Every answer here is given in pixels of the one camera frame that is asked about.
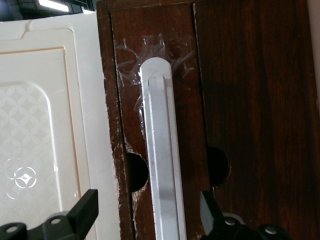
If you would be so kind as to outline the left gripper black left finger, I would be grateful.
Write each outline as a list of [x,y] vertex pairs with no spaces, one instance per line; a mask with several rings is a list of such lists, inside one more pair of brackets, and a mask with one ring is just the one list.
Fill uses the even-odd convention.
[[59,213],[33,229],[22,222],[0,227],[2,240],[83,240],[98,217],[98,190],[89,189],[66,214]]

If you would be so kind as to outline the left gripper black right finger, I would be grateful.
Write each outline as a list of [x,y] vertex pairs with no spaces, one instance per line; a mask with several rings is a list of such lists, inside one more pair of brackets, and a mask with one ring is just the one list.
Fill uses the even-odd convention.
[[203,240],[291,240],[290,234],[274,224],[262,224],[256,230],[249,228],[242,218],[221,212],[209,191],[200,193],[200,219],[204,229]]

